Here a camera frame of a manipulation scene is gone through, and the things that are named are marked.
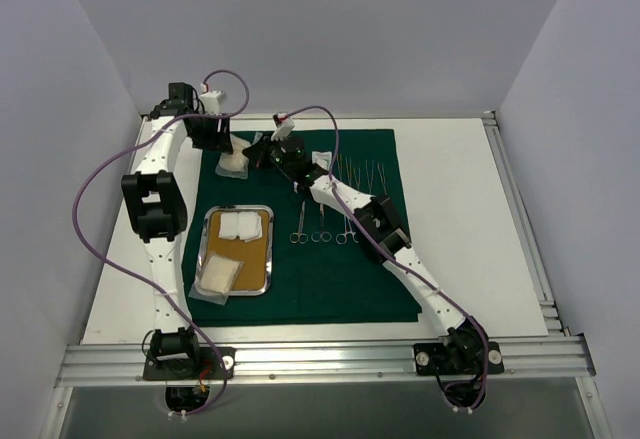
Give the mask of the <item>white gauze pad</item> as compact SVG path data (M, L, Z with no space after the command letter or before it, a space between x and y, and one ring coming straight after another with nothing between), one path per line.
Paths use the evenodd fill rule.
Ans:
M211 255L196 274L189 297L224 306L243 265L242 261Z
M262 132L256 132L254 135L254 139L253 139L253 143L252 145L261 145L263 143L263 137L264 134Z
M222 153L215 168L215 174L221 177L245 180L249 175L249 159L243 151L251 143L234 134L231 135L231 153Z

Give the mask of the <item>white suture packet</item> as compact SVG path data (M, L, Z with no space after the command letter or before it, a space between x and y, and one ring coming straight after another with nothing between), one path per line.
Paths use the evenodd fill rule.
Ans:
M332 153L330 151L313 151L312 155L312 163L320 166L322 169L328 171L330 169L330 164L332 160Z

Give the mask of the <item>white gauze square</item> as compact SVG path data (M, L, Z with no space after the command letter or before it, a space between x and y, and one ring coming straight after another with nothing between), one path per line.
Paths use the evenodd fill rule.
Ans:
M220 214L218 237L224 240L234 240L238 237L239 214L237 212L224 212Z

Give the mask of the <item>steel scissors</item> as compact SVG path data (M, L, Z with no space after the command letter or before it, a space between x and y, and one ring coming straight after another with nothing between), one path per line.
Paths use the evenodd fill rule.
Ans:
M320 204L318 208L319 208L318 228L312 233L311 240L314 243L328 243L332 239L332 234L326 229L324 205Z
M306 244L309 240L309 236L304 231L305 212L306 204L305 201L302 201L299 208L297 227L293 232L290 233L289 236L289 241L291 244Z

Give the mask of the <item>steel instrument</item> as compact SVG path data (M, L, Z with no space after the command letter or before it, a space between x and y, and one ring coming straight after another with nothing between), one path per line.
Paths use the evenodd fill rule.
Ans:
M382 163L378 163L378 173L379 173L379 178L380 178L380 183L381 183L381 187L383 189L384 194L387 194L387 181L386 181L386 174L385 174L385 167L384 164Z

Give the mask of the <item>stainless steel instrument tray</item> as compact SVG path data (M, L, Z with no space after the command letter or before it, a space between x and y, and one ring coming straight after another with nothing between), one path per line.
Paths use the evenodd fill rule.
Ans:
M260 219L262 237L249 242L239 238L219 238L222 214L234 212L256 213ZM243 263L230 290L232 297L264 294L271 284L273 223L274 213L266 205L216 206L209 209L204 216L195 276L199 277L209 257L217 254Z

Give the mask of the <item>dark green surgical cloth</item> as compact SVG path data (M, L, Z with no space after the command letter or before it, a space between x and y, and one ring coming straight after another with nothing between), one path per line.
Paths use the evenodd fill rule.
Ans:
M349 242L291 244L305 201L307 233L318 227L319 208L295 193L276 169L250 169L248 178L215 174L218 154L203 152L191 227L182 258L184 289L194 281L206 212L216 206L266 205L274 213L273 270L268 290L256 297L231 297L224 306L188 298L194 322L201 327L299 325L328 323L414 322L420 305L389 271L368 260ZM343 217L325 208L326 229L343 231Z

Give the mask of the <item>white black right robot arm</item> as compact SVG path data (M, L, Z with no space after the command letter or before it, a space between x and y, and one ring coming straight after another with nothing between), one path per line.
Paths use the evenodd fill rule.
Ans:
M346 159L334 153L329 162L315 162L298 136L283 140L263 136L242 154L255 168L276 168L296 192L352 224L363 254L394 275L420 304L444 341L444 359L450 368L467 371L479 361L480 353L488 351L486 332L427 270L391 198L358 190L357 175Z

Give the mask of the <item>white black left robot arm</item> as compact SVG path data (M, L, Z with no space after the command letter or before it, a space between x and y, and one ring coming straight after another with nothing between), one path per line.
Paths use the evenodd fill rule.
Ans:
M121 179L133 232L141 239L151 268L155 320L164 334L194 331L181 272L181 239L188 211L174 168L185 140L202 150L231 153L229 119L221 115L226 93L187 83L171 83L168 97L151 114L151 137L141 159Z

